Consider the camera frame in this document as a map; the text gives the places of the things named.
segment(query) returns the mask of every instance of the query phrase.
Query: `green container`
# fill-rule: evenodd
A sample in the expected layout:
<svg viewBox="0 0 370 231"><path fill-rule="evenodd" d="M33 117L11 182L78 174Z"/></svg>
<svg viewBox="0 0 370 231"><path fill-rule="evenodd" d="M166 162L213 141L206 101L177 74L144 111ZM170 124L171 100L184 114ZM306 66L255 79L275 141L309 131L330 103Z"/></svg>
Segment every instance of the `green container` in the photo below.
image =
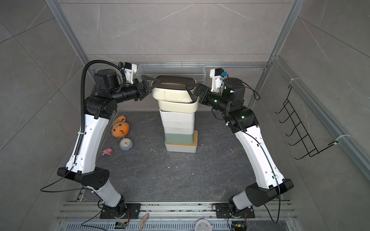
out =
<svg viewBox="0 0 370 231"><path fill-rule="evenodd" d="M187 134L172 134L164 133L166 143L194 143L194 133Z"/></svg>

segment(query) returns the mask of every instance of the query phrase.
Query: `black mounting plate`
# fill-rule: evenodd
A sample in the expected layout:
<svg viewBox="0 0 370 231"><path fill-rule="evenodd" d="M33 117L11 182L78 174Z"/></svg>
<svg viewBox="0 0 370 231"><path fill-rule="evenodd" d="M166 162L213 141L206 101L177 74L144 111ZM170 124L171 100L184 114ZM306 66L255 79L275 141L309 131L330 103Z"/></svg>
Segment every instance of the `black mounting plate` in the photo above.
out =
<svg viewBox="0 0 370 231"><path fill-rule="evenodd" d="M128 210L130 210L130 219L138 219L139 218L139 212L141 204L134 204L134 203L126 203L126 207ZM100 213L100 219L116 219L115 214L110 213L109 211L102 210ZM127 219L128 213L125 213L123 217L120 219Z"/></svg>
<svg viewBox="0 0 370 231"><path fill-rule="evenodd" d="M216 203L213 205L216 207L215 211L216 211L217 218L229 218L230 217L230 210L229 210L227 203ZM234 215L234 217L238 217L238 216L240 216L240 218L255 218L256 217L254 214L253 207L245 208Z"/></svg>

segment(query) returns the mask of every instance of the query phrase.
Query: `wire mesh basket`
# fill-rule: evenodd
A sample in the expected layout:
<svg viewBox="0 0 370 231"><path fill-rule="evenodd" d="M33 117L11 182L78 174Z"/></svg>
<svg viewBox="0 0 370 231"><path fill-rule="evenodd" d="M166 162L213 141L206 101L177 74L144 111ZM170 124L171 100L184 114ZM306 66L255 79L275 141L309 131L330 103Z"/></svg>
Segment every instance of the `wire mesh basket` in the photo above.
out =
<svg viewBox="0 0 370 231"><path fill-rule="evenodd" d="M143 64L139 65L136 76L141 81L141 75L157 77L159 75L171 75L190 77L198 83L205 83L206 68L198 64Z"/></svg>

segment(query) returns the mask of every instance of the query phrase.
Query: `yellow container lid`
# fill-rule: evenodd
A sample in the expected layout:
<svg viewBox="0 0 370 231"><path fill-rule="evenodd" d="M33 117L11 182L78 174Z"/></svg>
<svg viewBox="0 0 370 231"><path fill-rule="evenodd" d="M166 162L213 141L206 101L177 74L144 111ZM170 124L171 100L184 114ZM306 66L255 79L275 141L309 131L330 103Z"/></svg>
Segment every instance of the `yellow container lid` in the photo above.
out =
<svg viewBox="0 0 370 231"><path fill-rule="evenodd" d="M194 143L165 143L165 144L196 147L198 145L198 131L194 130Z"/></svg>

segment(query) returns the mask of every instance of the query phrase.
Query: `white bracket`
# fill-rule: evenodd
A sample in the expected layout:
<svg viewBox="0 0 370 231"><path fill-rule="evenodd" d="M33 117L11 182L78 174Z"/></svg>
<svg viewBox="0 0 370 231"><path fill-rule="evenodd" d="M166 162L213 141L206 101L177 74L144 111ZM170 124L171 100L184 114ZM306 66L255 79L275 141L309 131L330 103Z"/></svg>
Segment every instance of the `white bracket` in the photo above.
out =
<svg viewBox="0 0 370 231"><path fill-rule="evenodd" d="M132 69L125 69L125 76L126 82L133 84L134 74L136 74L138 70L138 66L136 64L131 64Z"/></svg>
<svg viewBox="0 0 370 231"><path fill-rule="evenodd" d="M209 77L211 77L212 79L211 92L221 93L221 85L222 85L224 76L221 76L221 75L215 76L215 69L211 69L209 72Z"/></svg>

